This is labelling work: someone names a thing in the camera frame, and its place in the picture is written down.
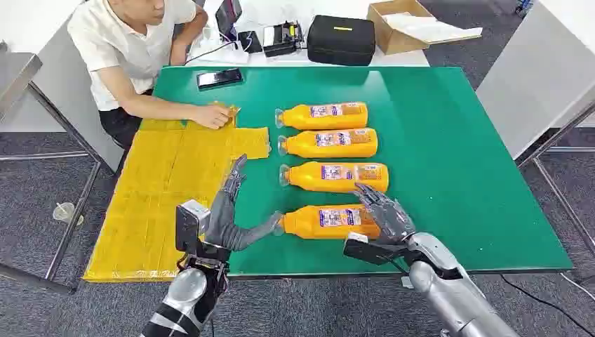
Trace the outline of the person's right hand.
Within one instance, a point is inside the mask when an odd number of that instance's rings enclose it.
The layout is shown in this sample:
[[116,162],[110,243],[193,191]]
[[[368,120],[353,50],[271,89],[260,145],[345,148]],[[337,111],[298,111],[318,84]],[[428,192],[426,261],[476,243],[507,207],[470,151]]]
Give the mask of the person's right hand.
[[220,105],[204,105],[194,108],[191,120],[210,129],[219,129],[225,126],[234,116],[233,111]]

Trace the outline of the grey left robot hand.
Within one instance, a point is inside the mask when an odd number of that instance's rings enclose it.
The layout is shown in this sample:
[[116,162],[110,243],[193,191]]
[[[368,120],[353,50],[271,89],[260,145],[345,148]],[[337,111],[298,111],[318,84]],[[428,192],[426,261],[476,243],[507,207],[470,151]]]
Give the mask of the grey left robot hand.
[[247,160],[247,155],[242,154],[233,163],[210,208],[209,225],[204,234],[206,243],[229,251],[244,250],[254,242],[273,233],[279,228],[279,222],[282,219],[282,214],[276,211],[261,225],[252,228],[242,228],[236,225],[236,199],[241,184],[246,179],[242,170]]

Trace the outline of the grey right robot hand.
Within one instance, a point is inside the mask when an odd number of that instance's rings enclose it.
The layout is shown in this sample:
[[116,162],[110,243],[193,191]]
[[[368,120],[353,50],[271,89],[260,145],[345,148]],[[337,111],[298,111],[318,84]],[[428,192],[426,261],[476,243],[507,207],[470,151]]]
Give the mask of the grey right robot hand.
[[380,229],[376,243],[396,246],[404,243],[416,232],[411,217],[397,200],[390,199],[386,194],[369,185],[355,183],[355,186],[353,193]]

